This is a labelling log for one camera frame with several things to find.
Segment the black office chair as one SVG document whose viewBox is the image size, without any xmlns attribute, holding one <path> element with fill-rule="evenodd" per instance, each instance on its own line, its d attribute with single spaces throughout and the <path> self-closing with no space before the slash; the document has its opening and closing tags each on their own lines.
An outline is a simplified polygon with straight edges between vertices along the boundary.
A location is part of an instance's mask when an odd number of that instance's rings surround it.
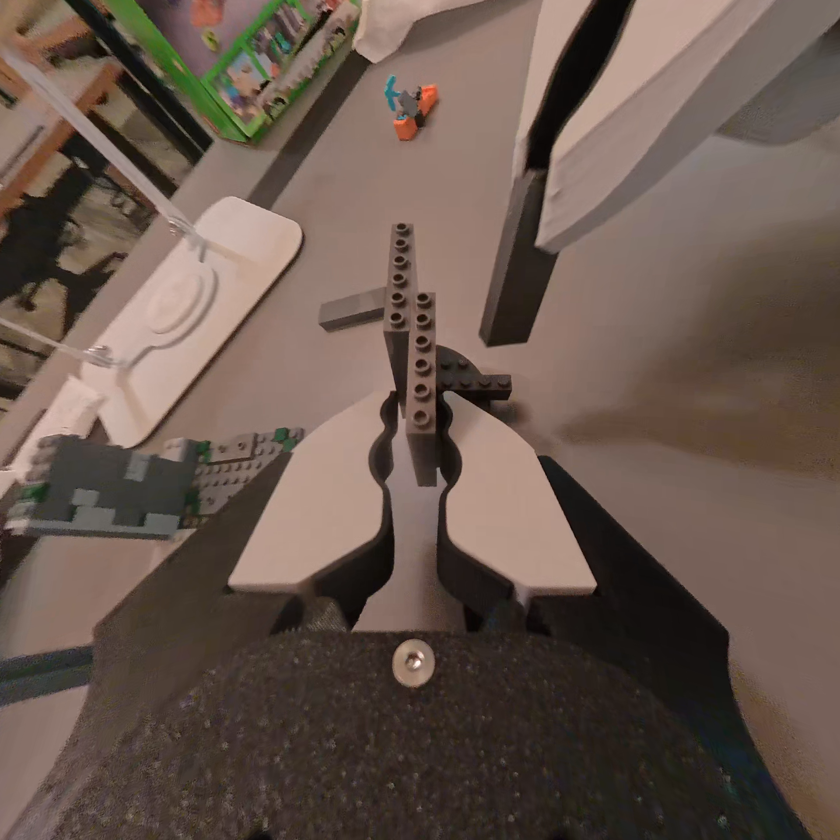
<svg viewBox="0 0 840 840">
<path fill-rule="evenodd" d="M 69 246 L 66 225 L 91 185 L 88 174 L 89 170 L 73 164 L 44 196 L 25 194 L 7 217 L 1 244 L 1 301 L 18 298 L 29 284 L 38 287 L 56 280 L 66 289 L 65 332 L 111 278 L 114 269 L 108 269 L 109 263 L 128 256 L 112 252 L 80 274 L 59 265 L 62 251 Z"/>
</svg>

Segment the long grey toy brick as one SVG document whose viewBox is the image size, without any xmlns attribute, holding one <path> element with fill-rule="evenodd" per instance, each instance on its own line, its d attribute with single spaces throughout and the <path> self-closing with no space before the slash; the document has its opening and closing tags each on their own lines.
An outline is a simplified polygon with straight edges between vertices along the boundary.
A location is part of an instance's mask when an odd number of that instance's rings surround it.
<svg viewBox="0 0 840 840">
<path fill-rule="evenodd" d="M 318 311 L 318 325 L 326 332 L 336 332 L 383 320 L 385 287 L 354 293 L 325 301 Z"/>
<path fill-rule="evenodd" d="M 489 347 L 529 341 L 558 255 L 536 246 L 548 173 L 526 170 L 514 182 L 491 273 L 479 336 Z"/>
</svg>

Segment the white crumpled paper bag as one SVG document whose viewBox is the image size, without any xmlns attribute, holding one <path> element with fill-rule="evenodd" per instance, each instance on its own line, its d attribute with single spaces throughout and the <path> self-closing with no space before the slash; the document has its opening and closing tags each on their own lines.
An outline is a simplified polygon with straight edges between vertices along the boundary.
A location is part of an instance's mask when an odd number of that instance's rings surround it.
<svg viewBox="0 0 840 840">
<path fill-rule="evenodd" d="M 419 21 L 480 1 L 362 1 L 353 50 L 376 64 L 394 54 Z"/>
</svg>

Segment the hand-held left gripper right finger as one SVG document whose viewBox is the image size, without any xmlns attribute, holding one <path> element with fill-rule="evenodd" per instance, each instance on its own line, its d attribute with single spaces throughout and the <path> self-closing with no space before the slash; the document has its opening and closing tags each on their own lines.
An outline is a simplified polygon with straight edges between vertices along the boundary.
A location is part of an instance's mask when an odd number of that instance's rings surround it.
<svg viewBox="0 0 840 840">
<path fill-rule="evenodd" d="M 452 468 L 441 497 L 455 557 L 512 586 L 518 601 L 587 596 L 596 581 L 533 447 L 457 394 L 444 394 Z"/>
</svg>

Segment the orange and teal brick figure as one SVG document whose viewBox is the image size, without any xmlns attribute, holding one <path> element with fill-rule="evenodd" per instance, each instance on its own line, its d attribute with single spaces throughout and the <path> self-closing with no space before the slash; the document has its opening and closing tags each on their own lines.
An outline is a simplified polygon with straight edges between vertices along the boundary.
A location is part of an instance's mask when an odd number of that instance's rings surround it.
<svg viewBox="0 0 840 840">
<path fill-rule="evenodd" d="M 393 114 L 393 128 L 400 141 L 413 140 L 424 127 L 427 118 L 438 102 L 438 86 L 419 86 L 414 89 L 397 89 L 396 77 L 387 78 L 384 87 L 385 101 Z"/>
</svg>

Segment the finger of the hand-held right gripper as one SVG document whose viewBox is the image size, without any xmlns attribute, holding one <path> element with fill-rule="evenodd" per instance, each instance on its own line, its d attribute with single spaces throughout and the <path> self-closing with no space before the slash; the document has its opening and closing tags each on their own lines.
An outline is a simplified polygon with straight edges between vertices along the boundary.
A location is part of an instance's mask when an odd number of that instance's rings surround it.
<svg viewBox="0 0 840 840">
<path fill-rule="evenodd" d="M 556 140 L 602 75 L 634 1 L 545 1 L 532 42 L 513 171 L 546 171 Z"/>
<path fill-rule="evenodd" d="M 635 2 L 553 141 L 535 245 L 557 254 L 645 194 L 838 15 L 836 1 Z"/>
</svg>

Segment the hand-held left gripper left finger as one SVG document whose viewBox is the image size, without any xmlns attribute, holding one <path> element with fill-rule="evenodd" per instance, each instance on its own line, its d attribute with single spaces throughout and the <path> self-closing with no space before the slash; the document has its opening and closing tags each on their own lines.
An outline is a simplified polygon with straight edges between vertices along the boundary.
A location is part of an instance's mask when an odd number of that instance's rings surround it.
<svg viewBox="0 0 840 840">
<path fill-rule="evenodd" d="M 312 592 L 320 575 L 373 540 L 385 491 L 371 452 L 388 431 L 395 397 L 372 392 L 294 449 L 227 579 L 231 590 Z"/>
</svg>

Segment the grey and green brick build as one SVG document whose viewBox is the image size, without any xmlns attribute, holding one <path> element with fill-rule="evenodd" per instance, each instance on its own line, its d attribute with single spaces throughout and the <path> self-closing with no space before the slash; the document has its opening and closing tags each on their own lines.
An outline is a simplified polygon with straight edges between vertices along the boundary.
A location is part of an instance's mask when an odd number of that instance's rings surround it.
<svg viewBox="0 0 840 840">
<path fill-rule="evenodd" d="M 284 467 L 301 427 L 220 442 L 177 437 L 159 454 L 70 435 L 38 442 L 17 479 L 2 530 L 25 537 L 166 540 L 219 513 L 275 462 Z"/>
</svg>

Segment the green toy brick set box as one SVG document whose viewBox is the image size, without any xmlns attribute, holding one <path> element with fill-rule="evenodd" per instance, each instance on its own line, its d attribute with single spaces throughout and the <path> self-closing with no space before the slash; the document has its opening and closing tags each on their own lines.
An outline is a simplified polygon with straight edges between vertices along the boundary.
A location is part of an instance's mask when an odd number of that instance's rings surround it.
<svg viewBox="0 0 840 840">
<path fill-rule="evenodd" d="M 358 1 L 109 1 L 121 27 L 222 138 L 257 139 L 359 25 Z"/>
</svg>

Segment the white folded paper sheet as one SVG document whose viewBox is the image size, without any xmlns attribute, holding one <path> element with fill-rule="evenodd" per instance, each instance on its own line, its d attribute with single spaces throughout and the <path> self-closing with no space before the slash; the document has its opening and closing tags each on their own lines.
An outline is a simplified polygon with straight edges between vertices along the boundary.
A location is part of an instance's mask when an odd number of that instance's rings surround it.
<svg viewBox="0 0 840 840">
<path fill-rule="evenodd" d="M 42 438 L 76 436 L 87 438 L 105 401 L 104 394 L 91 388 L 74 375 L 69 375 L 53 402 L 25 436 L 24 442 L 7 469 L 23 475 L 32 461 Z"/>
</svg>

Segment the grey toy brick wall assembly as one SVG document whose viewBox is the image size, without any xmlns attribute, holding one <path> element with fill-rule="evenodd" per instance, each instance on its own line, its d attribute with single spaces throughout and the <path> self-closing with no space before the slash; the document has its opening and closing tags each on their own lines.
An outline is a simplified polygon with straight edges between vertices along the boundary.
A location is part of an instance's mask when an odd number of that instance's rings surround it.
<svg viewBox="0 0 840 840">
<path fill-rule="evenodd" d="M 420 487 L 437 484 L 441 395 L 454 392 L 485 406 L 507 400 L 512 390 L 510 374 L 484 373 L 461 353 L 439 345 L 437 322 L 435 294 L 417 285 L 414 226 L 396 223 L 391 231 L 383 334 Z"/>
</svg>

